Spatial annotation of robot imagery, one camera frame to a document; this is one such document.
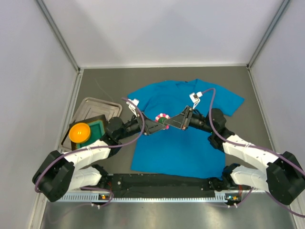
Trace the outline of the pink flower smiley brooch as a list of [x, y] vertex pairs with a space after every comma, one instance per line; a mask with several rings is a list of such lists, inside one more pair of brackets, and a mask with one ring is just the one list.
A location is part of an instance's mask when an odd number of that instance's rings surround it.
[[164, 121], [169, 119], [170, 116], [168, 114], [165, 114], [165, 113], [160, 113], [159, 115], [157, 115], [155, 117], [155, 122], [158, 122], [158, 123], [161, 123], [161, 124], [164, 124]]

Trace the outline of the blue t-shirt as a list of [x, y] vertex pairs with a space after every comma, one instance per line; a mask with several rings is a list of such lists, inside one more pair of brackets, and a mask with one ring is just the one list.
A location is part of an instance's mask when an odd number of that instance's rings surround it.
[[[244, 99], [226, 88], [200, 79], [193, 81], [164, 81], [153, 83], [128, 95], [139, 100], [138, 107], [145, 115], [155, 120], [159, 114], [170, 117], [178, 115], [193, 102], [192, 93], [204, 92], [197, 109], [203, 115], [209, 105], [232, 116]], [[208, 137], [210, 133], [195, 128], [185, 131], [175, 127], [142, 135], [136, 142], [131, 170], [196, 178], [220, 178], [225, 166], [225, 154], [214, 149]]]

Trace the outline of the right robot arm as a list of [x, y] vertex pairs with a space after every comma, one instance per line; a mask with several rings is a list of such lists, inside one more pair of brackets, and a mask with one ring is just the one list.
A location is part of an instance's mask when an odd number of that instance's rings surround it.
[[272, 154], [244, 141], [226, 128], [226, 119], [218, 108], [203, 116], [188, 106], [164, 124], [181, 130], [193, 127], [210, 132], [208, 141], [213, 148], [252, 165], [252, 168], [240, 164], [226, 166], [222, 179], [227, 187], [245, 185], [261, 189], [283, 205], [290, 205], [305, 189], [304, 171], [292, 153]]

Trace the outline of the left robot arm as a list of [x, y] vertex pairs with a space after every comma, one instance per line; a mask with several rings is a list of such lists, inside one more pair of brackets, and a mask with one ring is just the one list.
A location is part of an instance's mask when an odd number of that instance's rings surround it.
[[104, 134], [93, 143], [70, 152], [50, 152], [32, 178], [35, 190], [55, 202], [68, 191], [100, 186], [107, 182], [108, 173], [95, 162], [112, 157], [124, 146], [120, 140], [134, 134], [149, 135], [167, 126], [139, 113], [124, 123], [113, 117], [103, 125]]

